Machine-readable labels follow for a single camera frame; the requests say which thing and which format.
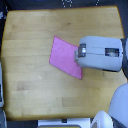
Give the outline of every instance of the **pink cloth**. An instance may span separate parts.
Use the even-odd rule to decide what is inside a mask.
[[[77,46],[54,37],[49,63],[67,74],[82,79],[82,69],[74,62],[74,51]]]

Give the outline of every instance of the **wooden table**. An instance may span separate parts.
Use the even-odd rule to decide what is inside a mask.
[[[87,35],[124,36],[114,6],[10,11],[1,53],[7,119],[94,117],[126,83],[122,71],[83,69],[79,80],[50,65],[54,35],[75,45]]]

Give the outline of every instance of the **gray floor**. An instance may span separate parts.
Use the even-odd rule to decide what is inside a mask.
[[[45,9],[45,8],[63,8],[61,0],[44,0],[42,4],[34,4],[36,0],[6,0],[10,10],[14,9]],[[2,11],[2,2],[0,0],[0,12]],[[87,7],[95,6],[97,0],[73,0],[72,7]],[[98,6],[117,5],[122,20],[125,37],[128,37],[128,0],[100,0]],[[3,33],[4,20],[0,20],[0,36]],[[36,128],[37,121],[23,121],[23,122],[7,122],[8,128]]]

